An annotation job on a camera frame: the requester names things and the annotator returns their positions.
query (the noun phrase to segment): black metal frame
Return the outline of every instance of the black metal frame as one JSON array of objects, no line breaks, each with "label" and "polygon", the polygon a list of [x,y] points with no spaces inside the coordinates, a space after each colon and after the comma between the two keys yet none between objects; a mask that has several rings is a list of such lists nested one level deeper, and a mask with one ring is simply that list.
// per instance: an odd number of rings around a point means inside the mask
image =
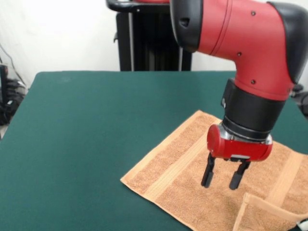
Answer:
[{"label": "black metal frame", "polygon": [[106,2],[119,12],[116,39],[121,71],[191,70],[192,54],[183,51],[174,38],[169,4]]}]

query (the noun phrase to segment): red robot arm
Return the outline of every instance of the red robot arm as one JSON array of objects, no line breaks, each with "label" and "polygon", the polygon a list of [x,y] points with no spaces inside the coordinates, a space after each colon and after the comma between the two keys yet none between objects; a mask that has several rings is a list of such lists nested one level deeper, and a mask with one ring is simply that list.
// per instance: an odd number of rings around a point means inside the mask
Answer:
[{"label": "red robot arm", "polygon": [[288,3],[253,0],[170,0],[178,44],[232,60],[225,116],[207,136],[210,151],[202,185],[208,187],[215,158],[241,161],[230,184],[236,189],[251,161],[266,159],[272,131],[308,57],[308,12]]}]

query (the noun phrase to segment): white wall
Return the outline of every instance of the white wall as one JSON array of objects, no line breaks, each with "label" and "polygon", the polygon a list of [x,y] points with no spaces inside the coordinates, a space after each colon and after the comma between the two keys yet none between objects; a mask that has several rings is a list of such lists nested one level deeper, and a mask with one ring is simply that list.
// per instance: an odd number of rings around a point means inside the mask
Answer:
[{"label": "white wall", "polygon": [[[289,2],[308,8],[307,0]],[[0,43],[28,85],[40,71],[117,71],[115,16],[105,0],[0,0]],[[196,53],[192,69],[234,70],[235,65]],[[308,66],[303,76],[308,87]]]}]

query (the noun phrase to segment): orange towel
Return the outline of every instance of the orange towel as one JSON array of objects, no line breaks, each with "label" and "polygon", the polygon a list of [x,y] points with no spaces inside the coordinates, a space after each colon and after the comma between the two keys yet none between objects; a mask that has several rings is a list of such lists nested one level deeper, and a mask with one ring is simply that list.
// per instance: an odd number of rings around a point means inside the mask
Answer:
[{"label": "orange towel", "polygon": [[277,142],[267,160],[250,165],[237,190],[229,182],[239,164],[222,159],[210,188],[201,186],[207,130],[219,122],[197,111],[121,182],[194,231],[286,231],[308,218],[308,156]]}]

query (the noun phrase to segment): green tablecloth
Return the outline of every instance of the green tablecloth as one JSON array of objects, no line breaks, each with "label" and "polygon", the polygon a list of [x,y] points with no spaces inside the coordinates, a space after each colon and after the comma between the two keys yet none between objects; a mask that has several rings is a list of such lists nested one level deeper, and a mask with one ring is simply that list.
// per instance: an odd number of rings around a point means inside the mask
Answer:
[{"label": "green tablecloth", "polygon": [[[187,230],[119,179],[234,72],[40,73],[0,145],[0,231]],[[276,141],[308,153],[288,101]]]}]

